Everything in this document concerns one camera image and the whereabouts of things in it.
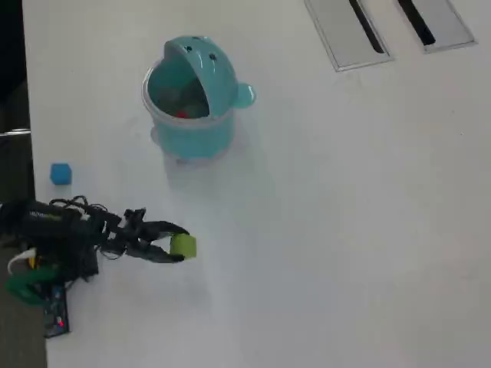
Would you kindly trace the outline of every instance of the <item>green component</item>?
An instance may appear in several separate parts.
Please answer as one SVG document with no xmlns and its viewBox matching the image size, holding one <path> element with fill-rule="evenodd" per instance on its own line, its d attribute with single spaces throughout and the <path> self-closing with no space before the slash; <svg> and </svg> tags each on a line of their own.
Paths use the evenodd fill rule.
<svg viewBox="0 0 491 368">
<path fill-rule="evenodd" d="M 170 239 L 170 254 L 183 255 L 185 259 L 196 257 L 196 238 L 178 234 Z"/>
<path fill-rule="evenodd" d="M 36 270 L 19 272 L 8 278 L 7 290 L 27 304 L 42 304 L 43 300 L 36 292 L 36 284 L 54 280 L 58 271 L 54 268 L 41 267 Z"/>
</svg>

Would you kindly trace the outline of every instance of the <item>container lid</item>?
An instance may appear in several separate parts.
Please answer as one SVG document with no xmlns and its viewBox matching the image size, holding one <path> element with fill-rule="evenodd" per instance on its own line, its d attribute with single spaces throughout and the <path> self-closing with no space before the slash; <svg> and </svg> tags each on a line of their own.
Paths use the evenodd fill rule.
<svg viewBox="0 0 491 368">
<path fill-rule="evenodd" d="M 164 58 L 187 61 L 201 83 L 211 118 L 221 117 L 238 99 L 239 85 L 232 63 L 208 37 L 182 36 L 165 43 Z"/>
</svg>

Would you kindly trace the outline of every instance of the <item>red object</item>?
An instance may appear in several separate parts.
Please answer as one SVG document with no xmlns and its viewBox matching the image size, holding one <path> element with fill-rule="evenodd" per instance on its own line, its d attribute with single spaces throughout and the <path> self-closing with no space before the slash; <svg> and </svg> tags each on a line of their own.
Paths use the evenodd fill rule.
<svg viewBox="0 0 491 368">
<path fill-rule="evenodd" d="M 187 113 L 184 111 L 177 111 L 176 117 L 179 117 L 181 119 L 188 119 Z"/>
</svg>

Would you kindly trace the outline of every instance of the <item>table surface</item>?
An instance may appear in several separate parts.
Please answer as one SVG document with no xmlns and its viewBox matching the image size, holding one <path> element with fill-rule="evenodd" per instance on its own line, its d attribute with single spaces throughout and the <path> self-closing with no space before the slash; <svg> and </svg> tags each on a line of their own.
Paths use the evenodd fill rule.
<svg viewBox="0 0 491 368">
<path fill-rule="evenodd" d="M 101 260 L 49 367 L 489 366 L 491 5 L 454 5 L 478 45 L 423 54 L 370 0 L 396 61 L 335 73 L 302 0 L 24 0 L 38 199 L 147 207 L 199 239 L 179 265 Z M 163 158 L 140 99 L 181 34 L 258 94 L 198 168 Z"/>
</svg>

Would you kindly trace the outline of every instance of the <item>blue cube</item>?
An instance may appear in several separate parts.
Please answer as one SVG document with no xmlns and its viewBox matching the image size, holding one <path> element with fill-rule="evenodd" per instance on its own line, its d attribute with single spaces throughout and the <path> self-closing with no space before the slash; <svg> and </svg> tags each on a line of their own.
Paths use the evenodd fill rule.
<svg viewBox="0 0 491 368">
<path fill-rule="evenodd" d="M 50 178 L 56 186 L 67 186 L 71 184 L 70 165 L 67 163 L 52 163 Z"/>
</svg>

